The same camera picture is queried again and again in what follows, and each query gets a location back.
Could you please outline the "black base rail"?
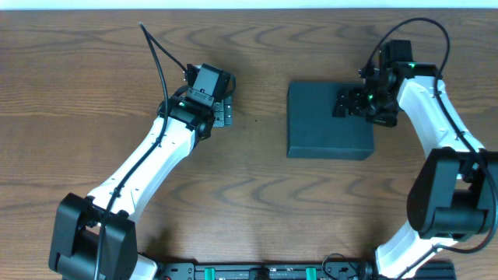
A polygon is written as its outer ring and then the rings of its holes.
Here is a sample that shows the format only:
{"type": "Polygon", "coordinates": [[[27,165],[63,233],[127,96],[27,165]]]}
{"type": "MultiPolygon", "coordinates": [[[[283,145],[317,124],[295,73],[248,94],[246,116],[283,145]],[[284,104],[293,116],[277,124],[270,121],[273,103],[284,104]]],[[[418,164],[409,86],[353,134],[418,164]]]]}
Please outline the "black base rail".
{"type": "Polygon", "coordinates": [[[328,280],[383,279],[358,261],[322,264],[165,264],[156,279],[163,280],[328,280]]]}

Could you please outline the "black box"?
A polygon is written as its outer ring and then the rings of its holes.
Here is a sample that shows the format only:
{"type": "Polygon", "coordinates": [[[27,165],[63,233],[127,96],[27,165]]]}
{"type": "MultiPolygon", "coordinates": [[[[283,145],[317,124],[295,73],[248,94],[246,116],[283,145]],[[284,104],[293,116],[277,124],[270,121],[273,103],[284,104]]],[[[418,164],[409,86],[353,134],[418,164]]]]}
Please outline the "black box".
{"type": "Polygon", "coordinates": [[[374,153],[374,128],[363,117],[335,117],[338,94],[351,82],[293,81],[287,93],[289,158],[363,161],[374,153]]]}

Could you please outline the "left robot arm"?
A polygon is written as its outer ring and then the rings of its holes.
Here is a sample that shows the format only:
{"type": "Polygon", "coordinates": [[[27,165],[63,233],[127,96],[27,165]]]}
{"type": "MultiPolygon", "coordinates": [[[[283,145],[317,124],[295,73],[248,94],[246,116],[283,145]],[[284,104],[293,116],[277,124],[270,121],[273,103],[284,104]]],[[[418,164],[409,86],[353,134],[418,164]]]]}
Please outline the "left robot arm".
{"type": "Polygon", "coordinates": [[[160,103],[145,139],[85,197],[69,193],[55,216],[48,267],[64,279],[161,279],[163,266],[138,252],[136,226],[172,169],[213,128],[232,124],[236,77],[188,65],[186,85],[160,103]]]}

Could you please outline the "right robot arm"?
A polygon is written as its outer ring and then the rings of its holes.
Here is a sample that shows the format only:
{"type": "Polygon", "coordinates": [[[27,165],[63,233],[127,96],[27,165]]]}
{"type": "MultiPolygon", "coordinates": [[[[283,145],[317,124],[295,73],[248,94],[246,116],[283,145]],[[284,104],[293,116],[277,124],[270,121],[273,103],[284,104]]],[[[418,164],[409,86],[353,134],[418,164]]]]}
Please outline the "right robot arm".
{"type": "Polygon", "coordinates": [[[488,243],[497,228],[497,154],[466,128],[448,98],[440,68],[418,63],[408,40],[390,40],[379,50],[379,65],[367,65],[363,84],[342,87],[332,111],[352,128],[354,121],[394,127],[408,116],[426,161],[407,198],[407,220],[375,250],[365,277],[414,278],[442,250],[474,235],[488,243]]]}

